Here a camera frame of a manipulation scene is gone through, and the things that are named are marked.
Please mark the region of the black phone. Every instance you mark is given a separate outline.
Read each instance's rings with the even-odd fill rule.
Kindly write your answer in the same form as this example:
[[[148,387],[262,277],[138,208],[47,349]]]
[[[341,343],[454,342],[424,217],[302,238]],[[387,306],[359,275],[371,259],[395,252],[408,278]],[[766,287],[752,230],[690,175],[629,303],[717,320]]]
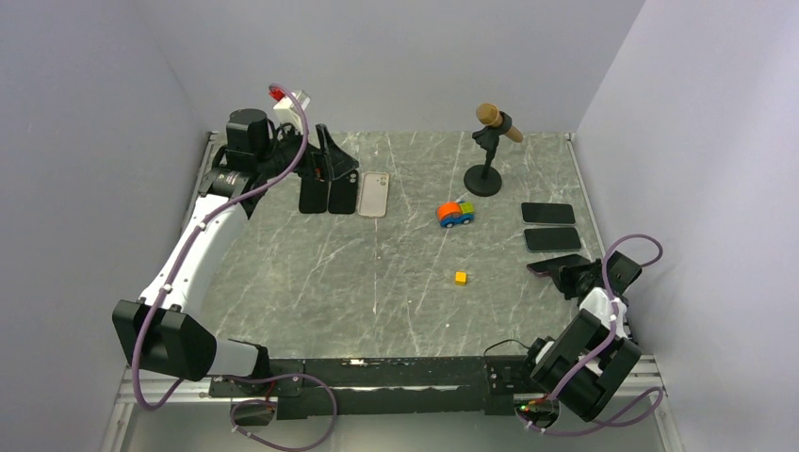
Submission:
[[[574,227],[528,228],[524,238],[529,252],[561,252],[581,250],[579,233]]]
[[[591,261],[579,254],[571,253],[530,263],[526,265],[526,268],[536,276],[545,277],[549,276],[552,272],[557,273],[561,267],[581,266],[586,264],[591,264]]]

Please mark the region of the beige phone case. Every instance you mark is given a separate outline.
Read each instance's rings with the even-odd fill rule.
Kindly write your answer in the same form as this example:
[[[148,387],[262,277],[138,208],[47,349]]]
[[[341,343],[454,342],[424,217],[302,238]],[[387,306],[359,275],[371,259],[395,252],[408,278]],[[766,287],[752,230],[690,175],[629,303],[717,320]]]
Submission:
[[[361,178],[357,213],[365,218],[383,218],[387,212],[390,176],[385,172],[367,171]]]

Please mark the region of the black smartphone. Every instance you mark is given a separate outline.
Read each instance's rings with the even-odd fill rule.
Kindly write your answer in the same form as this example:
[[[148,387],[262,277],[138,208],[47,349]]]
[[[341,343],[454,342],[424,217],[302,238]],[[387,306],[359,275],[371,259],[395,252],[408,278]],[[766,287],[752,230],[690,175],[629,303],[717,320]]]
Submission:
[[[576,223],[574,208],[570,204],[522,202],[520,210],[522,219],[527,224],[574,225]]]

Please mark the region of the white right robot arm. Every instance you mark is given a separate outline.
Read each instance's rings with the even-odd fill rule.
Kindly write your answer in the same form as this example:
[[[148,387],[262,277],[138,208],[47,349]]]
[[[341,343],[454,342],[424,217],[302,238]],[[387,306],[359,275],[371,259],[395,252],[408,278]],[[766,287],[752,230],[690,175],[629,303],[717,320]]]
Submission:
[[[549,277],[565,299],[576,300],[578,313],[559,337],[533,342],[519,367],[521,382],[555,395],[582,420],[595,421],[642,355],[625,331],[623,297],[642,267],[616,251],[607,268],[600,259],[567,254],[527,269]]]

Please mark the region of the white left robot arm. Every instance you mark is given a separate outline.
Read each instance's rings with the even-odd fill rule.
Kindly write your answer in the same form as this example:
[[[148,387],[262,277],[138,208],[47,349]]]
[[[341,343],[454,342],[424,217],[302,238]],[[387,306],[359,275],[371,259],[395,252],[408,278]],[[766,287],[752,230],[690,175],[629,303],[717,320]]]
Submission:
[[[274,123],[260,109],[232,112],[227,141],[204,175],[187,228],[166,264],[135,301],[121,300],[112,323],[129,365],[183,380],[234,376],[249,396],[271,379],[268,350],[222,340],[198,319],[211,279],[243,231],[256,205],[281,175],[297,174],[301,210],[324,212],[334,186],[356,183],[358,161],[343,151],[323,124],[318,144],[306,141],[302,125]]]

